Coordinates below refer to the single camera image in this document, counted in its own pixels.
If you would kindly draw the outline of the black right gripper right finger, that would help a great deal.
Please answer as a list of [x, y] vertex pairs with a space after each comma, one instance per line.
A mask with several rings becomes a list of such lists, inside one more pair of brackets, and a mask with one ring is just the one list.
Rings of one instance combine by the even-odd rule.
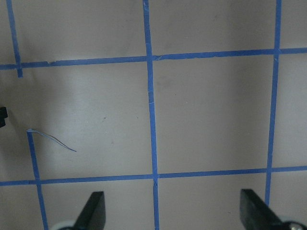
[[252, 189], [240, 191], [240, 220], [246, 230], [281, 230], [283, 222]]

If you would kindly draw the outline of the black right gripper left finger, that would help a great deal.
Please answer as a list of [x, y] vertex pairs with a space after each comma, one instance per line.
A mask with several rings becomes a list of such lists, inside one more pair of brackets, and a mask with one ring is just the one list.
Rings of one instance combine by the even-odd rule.
[[103, 230], [106, 224], [104, 192], [92, 192], [72, 230]]

